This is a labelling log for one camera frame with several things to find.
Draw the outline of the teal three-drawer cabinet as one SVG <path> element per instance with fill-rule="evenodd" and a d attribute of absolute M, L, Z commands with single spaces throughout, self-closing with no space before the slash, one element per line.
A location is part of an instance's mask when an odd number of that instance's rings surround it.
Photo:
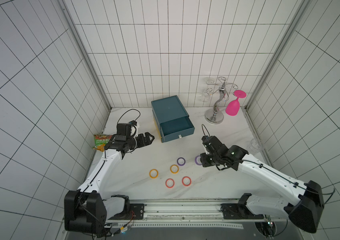
<path fill-rule="evenodd" d="M 151 102 L 156 128 L 162 143 L 194 134 L 195 127 L 178 96 Z"/>

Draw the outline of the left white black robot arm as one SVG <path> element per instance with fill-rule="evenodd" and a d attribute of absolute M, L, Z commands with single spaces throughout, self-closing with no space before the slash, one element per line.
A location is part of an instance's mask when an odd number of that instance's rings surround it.
<path fill-rule="evenodd" d="M 104 237 L 107 235 L 105 224 L 109 219 L 134 219 L 128 196 L 112 195 L 105 199 L 101 190 L 126 153 L 149 146 L 154 139 L 148 132 L 137 137 L 111 137 L 92 173 L 77 190 L 69 191 L 64 198 L 65 230 Z"/>

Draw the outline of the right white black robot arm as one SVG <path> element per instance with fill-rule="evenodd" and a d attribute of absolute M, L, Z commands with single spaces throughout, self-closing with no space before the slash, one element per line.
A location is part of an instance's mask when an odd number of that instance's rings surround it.
<path fill-rule="evenodd" d="M 204 168 L 233 169 L 253 177 L 280 195 L 271 198 L 245 193 L 238 202 L 241 212 L 287 219 L 305 232 L 317 232 L 325 207 L 324 194 L 318 183 L 305 183 L 285 175 L 239 146 L 227 148 L 215 136 L 203 136 L 202 141 L 205 152 L 200 156 Z"/>

